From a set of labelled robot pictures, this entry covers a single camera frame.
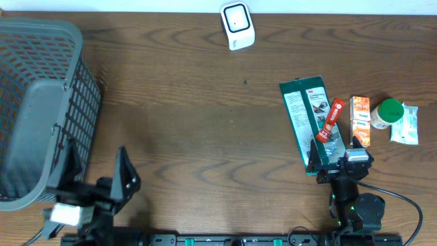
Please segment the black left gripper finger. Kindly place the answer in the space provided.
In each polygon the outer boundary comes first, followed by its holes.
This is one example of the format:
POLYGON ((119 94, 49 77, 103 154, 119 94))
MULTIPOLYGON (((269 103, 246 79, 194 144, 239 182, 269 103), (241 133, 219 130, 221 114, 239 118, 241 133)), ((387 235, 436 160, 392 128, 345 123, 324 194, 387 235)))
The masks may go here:
POLYGON ((61 188, 71 182, 82 172, 81 159, 78 154, 76 141, 70 139, 65 149, 64 155, 52 171, 47 187, 51 189, 61 188))
POLYGON ((141 188, 141 178, 130 162, 124 146, 119 147, 115 171, 111 183, 110 200, 113 203, 113 214, 117 214, 141 188))

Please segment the orange small box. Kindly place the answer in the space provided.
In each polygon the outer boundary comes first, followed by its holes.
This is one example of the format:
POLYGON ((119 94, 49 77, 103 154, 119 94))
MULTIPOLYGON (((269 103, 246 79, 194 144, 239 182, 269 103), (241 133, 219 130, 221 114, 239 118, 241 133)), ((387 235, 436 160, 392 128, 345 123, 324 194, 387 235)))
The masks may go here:
POLYGON ((350 98, 350 119, 370 121, 370 103, 369 98, 361 96, 352 96, 350 98))
POLYGON ((353 144, 353 137, 356 137, 363 147, 370 146, 371 124, 368 121, 352 120, 350 122, 350 145, 353 144))

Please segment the red stick sachet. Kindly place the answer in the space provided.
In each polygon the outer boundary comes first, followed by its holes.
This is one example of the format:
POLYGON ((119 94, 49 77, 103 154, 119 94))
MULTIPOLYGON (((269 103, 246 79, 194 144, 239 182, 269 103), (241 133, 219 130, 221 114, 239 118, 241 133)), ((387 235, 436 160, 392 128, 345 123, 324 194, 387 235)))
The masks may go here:
POLYGON ((326 117, 326 120, 324 121, 324 125, 319 131, 319 133, 316 135, 316 139, 318 139, 320 142, 325 144, 328 141, 328 138, 330 136, 330 133, 338 120, 339 115, 343 111, 343 108, 345 107, 346 103, 340 99, 335 99, 332 107, 330 108, 330 111, 326 117))

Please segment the green lid jar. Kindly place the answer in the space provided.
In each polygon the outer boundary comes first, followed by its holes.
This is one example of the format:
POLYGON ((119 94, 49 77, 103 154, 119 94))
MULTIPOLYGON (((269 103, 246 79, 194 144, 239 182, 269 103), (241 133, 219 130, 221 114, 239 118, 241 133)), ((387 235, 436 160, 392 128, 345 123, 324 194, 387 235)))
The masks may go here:
POLYGON ((371 111, 370 123, 376 129, 386 129, 399 121, 404 115, 404 107, 393 98, 380 103, 371 111))

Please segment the mint green snack packet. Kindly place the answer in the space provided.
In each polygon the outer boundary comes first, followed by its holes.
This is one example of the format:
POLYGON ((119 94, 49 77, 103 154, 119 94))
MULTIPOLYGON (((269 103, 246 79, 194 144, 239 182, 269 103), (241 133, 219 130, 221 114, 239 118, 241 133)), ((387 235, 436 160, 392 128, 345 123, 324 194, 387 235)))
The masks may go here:
POLYGON ((407 145, 419 145, 418 107, 402 104, 404 115, 391 127, 391 141, 407 145))

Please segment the green white package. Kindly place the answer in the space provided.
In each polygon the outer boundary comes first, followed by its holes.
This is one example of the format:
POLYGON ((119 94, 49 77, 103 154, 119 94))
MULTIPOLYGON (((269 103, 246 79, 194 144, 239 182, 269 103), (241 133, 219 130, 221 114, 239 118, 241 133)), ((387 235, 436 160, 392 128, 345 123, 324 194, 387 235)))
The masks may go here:
POLYGON ((339 127, 333 126, 326 143, 315 138, 331 110, 322 77, 296 79, 281 83, 279 88, 304 165, 309 163, 312 142, 318 148, 323 165, 335 164, 346 151, 339 127))

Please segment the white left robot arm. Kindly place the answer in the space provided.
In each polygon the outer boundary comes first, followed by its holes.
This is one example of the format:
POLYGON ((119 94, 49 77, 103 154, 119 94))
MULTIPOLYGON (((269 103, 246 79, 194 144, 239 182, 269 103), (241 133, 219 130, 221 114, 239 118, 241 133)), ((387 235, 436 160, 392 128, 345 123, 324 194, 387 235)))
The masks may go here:
POLYGON ((118 149, 113 177, 100 177, 95 184, 79 182, 81 172, 75 140, 68 141, 66 154, 48 179, 46 192, 56 199, 43 235, 56 236, 60 227, 72 226, 77 234, 65 236, 62 245, 148 245, 139 229, 114 226, 114 216, 141 188, 141 178, 125 147, 118 149))

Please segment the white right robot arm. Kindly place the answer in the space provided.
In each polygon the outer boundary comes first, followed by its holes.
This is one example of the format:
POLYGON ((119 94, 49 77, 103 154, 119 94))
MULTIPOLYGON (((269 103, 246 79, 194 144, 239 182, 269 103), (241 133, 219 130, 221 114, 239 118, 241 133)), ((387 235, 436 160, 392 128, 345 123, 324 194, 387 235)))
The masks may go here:
POLYGON ((318 184, 330 185, 331 216, 340 222, 336 230, 320 235, 318 245, 377 245, 375 232, 382 227, 385 201, 359 192, 358 181, 369 174, 374 158, 356 137, 352 142, 353 148, 332 165, 322 164, 318 147, 311 142, 307 171, 317 174, 318 184))

